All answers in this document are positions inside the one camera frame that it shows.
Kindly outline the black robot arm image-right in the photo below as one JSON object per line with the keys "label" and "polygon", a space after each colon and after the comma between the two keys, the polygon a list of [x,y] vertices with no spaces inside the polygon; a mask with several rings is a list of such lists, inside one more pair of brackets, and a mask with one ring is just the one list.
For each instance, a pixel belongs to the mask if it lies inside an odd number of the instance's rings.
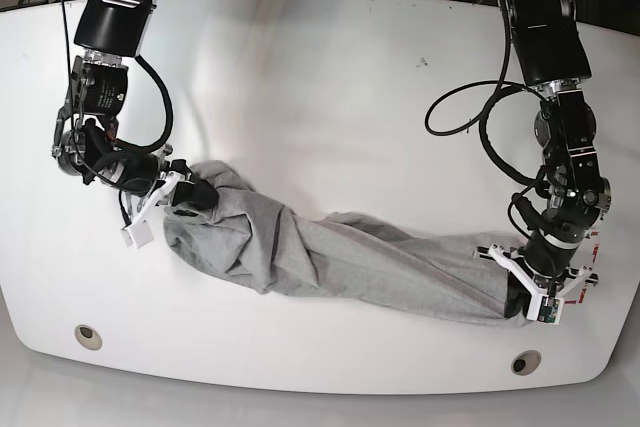
{"label": "black robot arm image-right", "polygon": [[[507,208],[523,219],[527,242],[520,248],[493,245],[488,253],[508,270],[512,287],[507,304],[521,305],[530,321],[556,324],[566,296],[596,283],[588,266],[570,263],[583,240],[609,211],[611,189],[601,176],[594,139],[596,120],[580,88],[591,76],[579,38],[573,0],[497,0],[514,47],[523,82],[498,80],[479,118],[481,143],[490,158],[523,190]],[[534,134],[542,164],[527,178],[501,160],[491,146],[487,123],[493,107],[518,92],[540,99]]]}

